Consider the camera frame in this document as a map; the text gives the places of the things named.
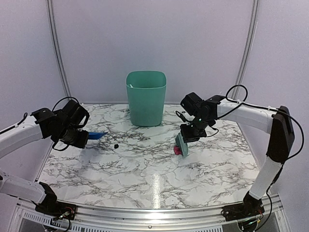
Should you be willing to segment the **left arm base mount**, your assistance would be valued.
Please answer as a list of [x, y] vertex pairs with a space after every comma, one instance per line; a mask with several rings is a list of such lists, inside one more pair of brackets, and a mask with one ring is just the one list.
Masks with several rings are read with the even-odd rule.
[[64, 203], [56, 201], [55, 204], [51, 204], [50, 206], [46, 206], [43, 204], [38, 204], [33, 202], [35, 205], [35, 210], [37, 212], [53, 216], [56, 219], [69, 219], [74, 220], [77, 210], [77, 205], [71, 203]]

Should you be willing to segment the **light green hand brush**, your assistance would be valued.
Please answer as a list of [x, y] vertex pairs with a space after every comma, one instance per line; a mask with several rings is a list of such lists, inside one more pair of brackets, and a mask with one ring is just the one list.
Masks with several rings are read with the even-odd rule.
[[175, 138], [175, 146], [178, 146], [182, 151], [182, 156], [188, 156], [188, 145], [184, 142], [182, 134], [179, 132]]

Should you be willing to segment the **blue plastic dustpan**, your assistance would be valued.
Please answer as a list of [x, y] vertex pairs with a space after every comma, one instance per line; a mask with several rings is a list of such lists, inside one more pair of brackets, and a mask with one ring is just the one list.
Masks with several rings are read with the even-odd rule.
[[106, 134], [108, 134], [108, 132], [89, 132], [88, 139], [89, 140], [99, 140]]

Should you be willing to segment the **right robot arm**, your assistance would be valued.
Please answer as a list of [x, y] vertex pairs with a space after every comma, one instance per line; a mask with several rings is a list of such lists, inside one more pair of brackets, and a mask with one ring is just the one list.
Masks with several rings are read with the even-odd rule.
[[268, 135], [266, 158], [253, 185], [241, 203], [223, 208], [223, 215], [227, 220], [264, 212], [262, 197], [278, 180], [284, 164], [290, 157], [295, 140], [288, 108], [248, 104], [221, 95], [203, 100], [194, 92], [185, 96], [181, 101], [181, 107], [193, 119], [188, 120], [183, 114], [177, 114], [183, 121], [175, 138], [174, 153], [177, 155], [187, 156], [188, 144], [206, 138], [206, 128], [214, 126], [218, 120], [235, 122], [243, 128], [252, 128]]

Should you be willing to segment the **pink paper scrap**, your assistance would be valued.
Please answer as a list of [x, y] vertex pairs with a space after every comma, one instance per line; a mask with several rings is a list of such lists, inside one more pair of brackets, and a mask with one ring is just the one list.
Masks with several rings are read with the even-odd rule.
[[178, 146], [174, 146], [173, 151], [174, 151], [175, 155], [181, 155], [182, 154], [182, 151]]

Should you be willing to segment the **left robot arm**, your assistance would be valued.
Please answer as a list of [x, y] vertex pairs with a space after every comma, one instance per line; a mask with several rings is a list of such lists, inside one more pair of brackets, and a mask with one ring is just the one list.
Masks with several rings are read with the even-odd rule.
[[88, 111], [71, 98], [61, 109], [41, 108], [1, 130], [1, 194], [29, 200], [37, 211], [50, 215], [69, 211], [71, 207], [58, 202], [48, 184], [34, 178], [49, 145], [85, 148], [89, 133], [83, 128], [88, 120]]

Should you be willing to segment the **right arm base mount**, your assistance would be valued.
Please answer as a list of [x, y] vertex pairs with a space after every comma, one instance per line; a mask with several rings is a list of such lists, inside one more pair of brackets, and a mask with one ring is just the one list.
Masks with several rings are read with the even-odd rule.
[[244, 218], [253, 217], [256, 215], [262, 215], [265, 212], [263, 205], [259, 205], [256, 208], [246, 206], [244, 203], [226, 205], [221, 210], [221, 215], [226, 221], [240, 220]]

